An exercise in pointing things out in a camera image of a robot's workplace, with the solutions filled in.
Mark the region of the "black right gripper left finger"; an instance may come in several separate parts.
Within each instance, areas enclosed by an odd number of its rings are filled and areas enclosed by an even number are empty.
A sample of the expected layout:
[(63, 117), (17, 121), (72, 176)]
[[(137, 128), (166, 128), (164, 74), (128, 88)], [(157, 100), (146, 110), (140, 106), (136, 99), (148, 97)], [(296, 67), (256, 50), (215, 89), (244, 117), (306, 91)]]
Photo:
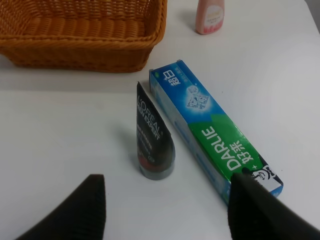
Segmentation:
[(19, 240), (102, 240), (107, 219), (105, 177), (90, 174)]

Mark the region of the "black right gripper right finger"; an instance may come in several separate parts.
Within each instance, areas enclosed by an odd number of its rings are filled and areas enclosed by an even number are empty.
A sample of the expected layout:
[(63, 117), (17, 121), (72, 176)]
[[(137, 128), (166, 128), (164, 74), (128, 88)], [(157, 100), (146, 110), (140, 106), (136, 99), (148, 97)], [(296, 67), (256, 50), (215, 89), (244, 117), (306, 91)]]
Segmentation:
[(320, 231), (252, 177), (231, 177), (228, 225), (233, 240), (318, 240)]

